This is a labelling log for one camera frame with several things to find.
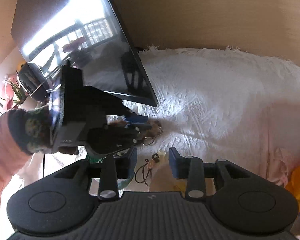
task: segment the circular pad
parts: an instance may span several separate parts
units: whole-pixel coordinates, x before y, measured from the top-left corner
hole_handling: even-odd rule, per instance
[[[212,196],[211,210],[233,230],[274,234],[292,225],[298,215],[298,203],[284,188],[253,177],[226,181]]]
[[[40,192],[29,200],[29,206],[32,210],[39,213],[55,212],[66,204],[66,198],[54,191]]]

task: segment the pink artificial flower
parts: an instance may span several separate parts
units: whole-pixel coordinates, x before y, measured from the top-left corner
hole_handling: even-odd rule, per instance
[[[18,86],[18,81],[17,81],[17,74],[11,74],[9,75],[9,79],[12,83],[16,84]]]
[[[5,102],[2,106],[3,111],[7,111],[12,108],[13,96],[14,96],[14,91],[12,89],[11,84],[9,84],[7,81],[4,81],[1,90],[1,97],[5,99]]]
[[[1,91],[1,97],[4,99],[12,99],[14,96],[14,91],[12,86],[8,82],[4,82]]]
[[[2,106],[2,110],[8,111],[9,109],[12,108],[12,105],[13,105],[13,99],[7,99]]]

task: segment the metal bolt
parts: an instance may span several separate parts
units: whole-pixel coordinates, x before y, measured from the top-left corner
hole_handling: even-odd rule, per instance
[[[193,198],[201,198],[204,196],[204,193],[201,190],[191,190],[188,192],[188,196],[189,197],[193,197]]]
[[[113,190],[104,190],[101,191],[100,196],[102,198],[113,198],[116,196],[116,193]]]

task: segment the black cord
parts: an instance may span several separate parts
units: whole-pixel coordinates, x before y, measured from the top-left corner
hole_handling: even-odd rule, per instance
[[[153,159],[155,163],[158,163],[158,162],[159,162],[159,155],[158,155],[157,153],[155,153],[155,154],[152,155],[152,158],[151,158],[151,159]],[[146,161],[146,164],[142,165],[142,166],[136,171],[136,174],[134,175],[134,180],[135,180],[137,183],[139,183],[139,184],[144,183],[144,184],[146,184],[147,186],[149,186],[149,185],[147,184],[146,180],[148,179],[149,174],[150,174],[150,179],[152,179],[152,169],[149,169],[149,170],[148,170],[147,175],[146,175],[146,177],[145,177],[145,167],[148,165],[149,160],[148,160],[148,159],[145,159],[145,161]],[[139,172],[141,169],[142,169],[142,177],[143,177],[143,181],[137,181],[137,174],[138,174],[138,172]]]
[[[46,154],[44,153],[43,154],[43,166],[42,166],[42,178],[44,178],[44,163],[45,163],[45,160],[46,160]]]

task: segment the bed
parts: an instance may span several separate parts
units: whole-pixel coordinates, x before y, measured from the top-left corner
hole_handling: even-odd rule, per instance
[[[161,121],[164,133],[151,146],[138,147],[137,167],[158,150],[174,146],[181,155],[193,155],[205,162],[225,158],[247,170],[266,177],[269,152],[288,149],[295,165],[300,162],[299,108],[291,115],[280,113],[286,106],[300,106],[300,67],[276,57],[260,57],[240,50],[176,49],[155,47],[140,53],[145,70],[158,98],[157,108],[125,102],[133,111]],[[285,133],[293,127],[295,136]],[[292,139],[294,144],[283,144]],[[48,175],[77,159],[78,156],[47,155]],[[42,176],[42,156],[35,154],[31,162],[16,175],[3,192],[0,210],[0,239],[13,230],[5,213],[9,197]],[[94,182],[93,190],[97,192]],[[146,185],[132,181],[126,190],[145,191]]]

